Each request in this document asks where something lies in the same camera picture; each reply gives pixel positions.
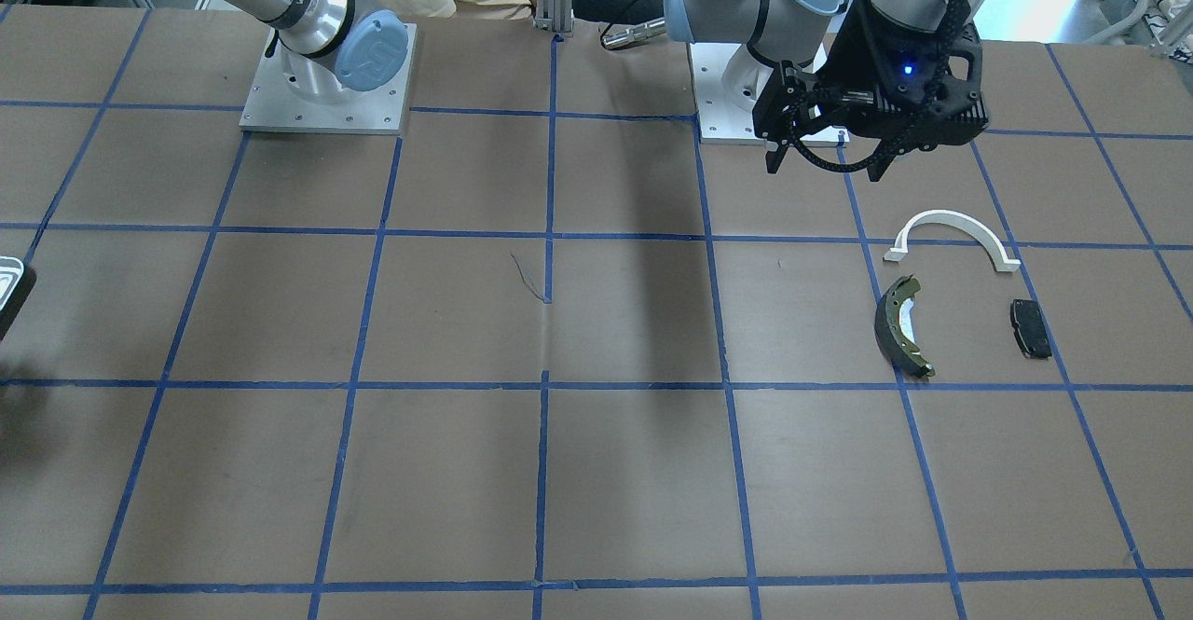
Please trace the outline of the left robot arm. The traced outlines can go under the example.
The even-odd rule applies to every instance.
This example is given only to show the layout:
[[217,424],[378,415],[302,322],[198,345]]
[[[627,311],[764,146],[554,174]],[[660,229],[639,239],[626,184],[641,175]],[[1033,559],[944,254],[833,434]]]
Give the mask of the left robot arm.
[[750,108],[766,170],[789,151],[877,182],[896,159],[968,145],[981,97],[983,0],[665,0],[667,33],[734,43],[769,72]]

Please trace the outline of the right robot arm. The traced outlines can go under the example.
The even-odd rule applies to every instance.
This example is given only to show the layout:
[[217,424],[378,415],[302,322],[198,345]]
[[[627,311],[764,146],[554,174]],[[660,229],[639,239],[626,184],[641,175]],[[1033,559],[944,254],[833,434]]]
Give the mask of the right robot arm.
[[282,46],[346,89],[378,89],[404,68],[410,33],[377,0],[225,0],[276,30]]

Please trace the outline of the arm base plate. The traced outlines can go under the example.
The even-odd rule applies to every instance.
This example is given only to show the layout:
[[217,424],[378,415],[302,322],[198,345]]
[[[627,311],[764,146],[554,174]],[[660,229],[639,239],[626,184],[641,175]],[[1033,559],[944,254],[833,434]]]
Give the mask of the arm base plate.
[[[268,37],[251,82],[240,128],[272,134],[392,135],[404,131],[412,85],[418,25],[407,21],[403,35],[383,31],[381,46],[363,35],[350,35],[328,56],[330,63],[304,58]],[[340,66],[363,69],[369,78],[387,73],[373,89],[353,89],[340,82]]]
[[716,145],[762,145],[752,110],[771,74],[742,44],[690,44],[700,140]]

